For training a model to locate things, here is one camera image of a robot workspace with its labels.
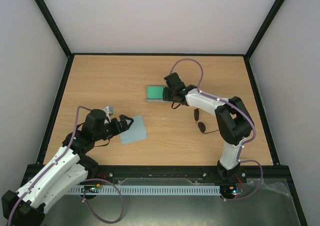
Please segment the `black round sunglasses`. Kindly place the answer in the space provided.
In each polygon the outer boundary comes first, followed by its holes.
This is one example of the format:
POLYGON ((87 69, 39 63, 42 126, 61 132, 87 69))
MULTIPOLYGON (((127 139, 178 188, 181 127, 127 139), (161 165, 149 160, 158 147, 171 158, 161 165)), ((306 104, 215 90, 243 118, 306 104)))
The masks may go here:
POLYGON ((219 130, 207 131, 207 128, 206 128, 205 124, 203 122, 199 121, 199 119, 200 119, 200 110, 199 110, 199 108, 194 109, 193 116, 194 116, 194 120, 195 120, 195 122, 196 122, 196 124, 198 126, 198 129, 202 134, 211 134, 211 133, 215 133, 215 132, 219 131, 219 130))

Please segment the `grey felt glasses case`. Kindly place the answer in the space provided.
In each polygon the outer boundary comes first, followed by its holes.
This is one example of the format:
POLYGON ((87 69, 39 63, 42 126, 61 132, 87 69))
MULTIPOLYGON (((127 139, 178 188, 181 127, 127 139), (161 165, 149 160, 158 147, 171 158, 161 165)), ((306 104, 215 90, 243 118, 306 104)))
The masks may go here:
POLYGON ((169 88, 166 86, 147 86, 146 101, 149 103, 173 102, 169 88))

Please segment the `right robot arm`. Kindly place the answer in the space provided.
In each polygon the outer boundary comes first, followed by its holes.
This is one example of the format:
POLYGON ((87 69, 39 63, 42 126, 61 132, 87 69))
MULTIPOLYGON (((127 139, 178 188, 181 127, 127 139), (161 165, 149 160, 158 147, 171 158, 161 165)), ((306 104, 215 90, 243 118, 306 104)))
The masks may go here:
POLYGON ((241 98, 221 98, 200 90, 195 85, 186 86, 177 73, 164 80, 163 100, 202 109, 216 117, 218 130, 224 140, 223 152, 217 163, 219 178, 228 182, 235 177, 240 165, 240 154, 255 125, 241 98))

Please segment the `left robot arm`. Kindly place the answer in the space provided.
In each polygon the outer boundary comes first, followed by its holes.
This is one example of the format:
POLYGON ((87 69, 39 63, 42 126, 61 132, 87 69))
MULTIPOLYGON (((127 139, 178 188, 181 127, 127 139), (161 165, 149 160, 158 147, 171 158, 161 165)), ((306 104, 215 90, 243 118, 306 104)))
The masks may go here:
POLYGON ((45 215, 68 191, 79 183, 98 181, 98 163, 86 155, 97 141, 109 141, 133 125, 134 119, 110 116, 109 107, 89 110, 83 123, 74 124, 52 159, 16 191, 1 198, 8 225, 41 225, 45 215))

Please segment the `light blue cleaning cloth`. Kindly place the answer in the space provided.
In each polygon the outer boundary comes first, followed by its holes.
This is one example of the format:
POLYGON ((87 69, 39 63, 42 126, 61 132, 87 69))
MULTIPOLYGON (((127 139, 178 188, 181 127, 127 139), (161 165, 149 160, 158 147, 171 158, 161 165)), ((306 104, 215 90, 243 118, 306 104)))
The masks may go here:
POLYGON ((122 144, 134 143, 147 139, 147 131, 141 115, 133 118, 134 122, 128 131, 120 134, 122 144))

